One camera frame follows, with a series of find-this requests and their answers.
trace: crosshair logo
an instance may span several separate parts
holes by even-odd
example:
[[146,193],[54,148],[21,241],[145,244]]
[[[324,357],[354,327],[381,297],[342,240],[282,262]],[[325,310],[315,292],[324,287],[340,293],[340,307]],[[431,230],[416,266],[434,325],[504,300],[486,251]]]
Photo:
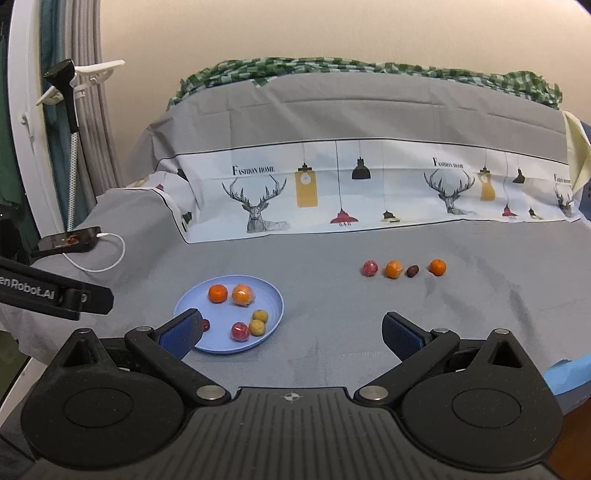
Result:
[[293,403],[295,401],[298,401],[302,397],[301,395],[298,395],[296,392],[289,392],[287,395],[283,395],[282,397],[284,400],[287,400],[289,403]]

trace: printed fabric banner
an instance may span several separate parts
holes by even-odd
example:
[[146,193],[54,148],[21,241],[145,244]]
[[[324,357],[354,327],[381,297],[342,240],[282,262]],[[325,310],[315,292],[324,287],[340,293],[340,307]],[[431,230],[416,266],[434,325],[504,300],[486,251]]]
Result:
[[189,243],[457,219],[576,220],[569,166],[463,145],[364,139],[163,160],[155,187]]

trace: metal screw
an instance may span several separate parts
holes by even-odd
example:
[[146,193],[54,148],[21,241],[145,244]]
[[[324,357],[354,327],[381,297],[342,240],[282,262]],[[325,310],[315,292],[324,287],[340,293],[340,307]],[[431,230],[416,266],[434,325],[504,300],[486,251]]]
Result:
[[367,385],[359,389],[359,395],[365,400],[378,401],[388,396],[388,390],[379,385]]
[[219,400],[226,394],[219,385],[204,385],[197,389],[197,396],[204,400]]

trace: orange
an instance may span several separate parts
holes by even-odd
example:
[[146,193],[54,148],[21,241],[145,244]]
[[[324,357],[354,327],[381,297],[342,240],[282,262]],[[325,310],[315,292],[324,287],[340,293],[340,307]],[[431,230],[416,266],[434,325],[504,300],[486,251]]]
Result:
[[447,265],[443,260],[436,258],[429,264],[429,272],[437,277],[441,277],[447,270]]
[[402,264],[398,260],[392,260],[391,262],[388,262],[386,264],[386,268],[384,269],[384,273],[386,274],[387,277],[398,278],[403,270],[404,270],[404,267],[402,266]]
[[212,303],[223,303],[228,297],[228,289],[220,284],[212,285],[207,291],[207,296]]
[[232,300],[237,305],[247,306],[250,305],[255,299],[255,293],[248,285],[239,283],[232,290]]

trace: deer head illustration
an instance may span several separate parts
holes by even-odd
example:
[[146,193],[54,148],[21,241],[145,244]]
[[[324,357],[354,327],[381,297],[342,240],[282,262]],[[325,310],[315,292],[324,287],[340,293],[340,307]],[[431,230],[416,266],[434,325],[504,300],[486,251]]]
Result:
[[465,192],[469,188],[472,188],[472,185],[474,185],[475,179],[473,177],[470,177],[470,175],[468,175],[464,171],[464,174],[467,177],[467,182],[464,184],[460,180],[460,186],[458,188],[456,188],[452,194],[448,195],[445,192],[445,187],[443,187],[441,185],[443,178],[439,179],[439,183],[437,185],[435,185],[434,177],[438,171],[439,171],[439,169],[437,169],[433,173],[431,173],[431,175],[429,176],[428,179],[427,179],[427,174],[423,173],[423,176],[425,177],[425,181],[427,182],[427,185],[429,185],[429,187],[431,187],[433,190],[435,190],[439,193],[438,197],[441,198],[441,200],[443,200],[445,202],[445,207],[446,207],[448,213],[452,213],[454,215],[467,215],[468,212],[465,212],[464,210],[454,207],[453,203],[460,197],[460,194],[462,192]]
[[558,206],[560,207],[560,210],[562,210],[564,216],[571,218],[573,216],[573,210],[571,208],[573,204],[573,198],[569,194],[567,194],[566,197],[568,198],[568,200],[566,200],[565,202],[563,195],[558,191],[556,185],[554,185],[554,193],[556,194],[556,198],[558,199]]
[[256,205],[252,205],[250,200],[244,196],[244,189],[240,190],[240,194],[237,194],[234,191],[234,184],[238,179],[234,180],[228,189],[222,183],[224,192],[226,192],[231,199],[240,202],[242,204],[242,208],[248,212],[249,217],[248,224],[246,226],[247,233],[268,232],[271,230],[287,230],[290,227],[289,223],[287,222],[268,222],[262,219],[262,211],[269,206],[269,200],[279,196],[281,192],[283,192],[285,184],[287,183],[287,179],[285,179],[283,185],[280,187],[279,182],[276,181],[272,175],[269,176],[275,182],[275,188],[269,192],[269,188],[265,187],[265,194],[259,199],[259,203]]

